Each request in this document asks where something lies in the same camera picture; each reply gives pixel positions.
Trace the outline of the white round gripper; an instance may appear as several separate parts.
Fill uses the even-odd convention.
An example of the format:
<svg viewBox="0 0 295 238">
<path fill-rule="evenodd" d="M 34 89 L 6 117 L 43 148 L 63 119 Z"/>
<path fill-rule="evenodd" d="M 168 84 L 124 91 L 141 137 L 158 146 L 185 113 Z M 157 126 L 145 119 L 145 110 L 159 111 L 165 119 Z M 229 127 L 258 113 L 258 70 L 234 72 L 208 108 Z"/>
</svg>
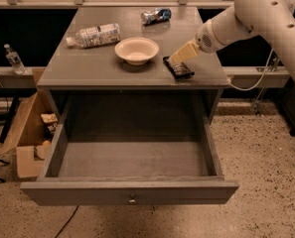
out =
<svg viewBox="0 0 295 238">
<path fill-rule="evenodd" d="M 214 53 L 232 43 L 252 37 L 250 30 L 237 19 L 234 7 L 230 6 L 203 23 L 198 28 L 195 41 L 186 42 L 170 55 L 169 63 L 180 64 L 193 59 L 199 54 L 199 49 L 205 53 Z"/>
</svg>

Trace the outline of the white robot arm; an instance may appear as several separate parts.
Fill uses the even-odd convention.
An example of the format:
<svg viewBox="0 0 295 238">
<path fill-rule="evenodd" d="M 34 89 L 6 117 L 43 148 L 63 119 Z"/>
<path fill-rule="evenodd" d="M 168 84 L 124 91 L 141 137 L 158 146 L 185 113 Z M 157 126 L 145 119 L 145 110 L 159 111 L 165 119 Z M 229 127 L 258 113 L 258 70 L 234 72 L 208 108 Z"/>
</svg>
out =
<svg viewBox="0 0 295 238">
<path fill-rule="evenodd" d="M 293 0 L 233 0 L 207 20 L 195 36 L 169 57 L 171 64 L 214 53 L 240 40 L 262 37 L 295 81 L 295 18 Z"/>
</svg>

